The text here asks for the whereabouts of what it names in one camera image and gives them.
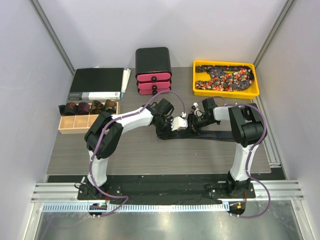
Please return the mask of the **blue brown striped tie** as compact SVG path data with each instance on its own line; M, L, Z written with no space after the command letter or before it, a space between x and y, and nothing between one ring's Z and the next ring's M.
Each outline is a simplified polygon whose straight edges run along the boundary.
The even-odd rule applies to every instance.
M215 131L215 130L200 130L195 132L192 130L181 130L165 133L158 136L161 140L179 140L179 139L197 139L210 140L220 142L235 142L231 131Z

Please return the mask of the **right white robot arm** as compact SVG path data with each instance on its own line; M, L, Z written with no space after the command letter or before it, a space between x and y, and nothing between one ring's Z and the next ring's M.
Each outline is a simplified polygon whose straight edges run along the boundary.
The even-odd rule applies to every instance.
M267 136L266 120L253 103L217 106L213 99L206 98L202 105L203 110L200 110L195 102L188 116L192 137L236 143L233 165L227 174L224 189L231 198L239 198L249 189L255 152ZM230 123L231 131L202 130L202 127L222 121Z

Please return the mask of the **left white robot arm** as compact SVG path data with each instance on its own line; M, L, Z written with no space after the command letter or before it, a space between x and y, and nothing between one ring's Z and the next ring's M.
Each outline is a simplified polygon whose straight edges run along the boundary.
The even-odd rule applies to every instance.
M88 191L100 200L107 192L107 166L109 157L115 152L120 138L128 131L155 125L170 129L167 118L174 106L166 99L146 104L123 114L101 113L85 134L84 140L89 153Z

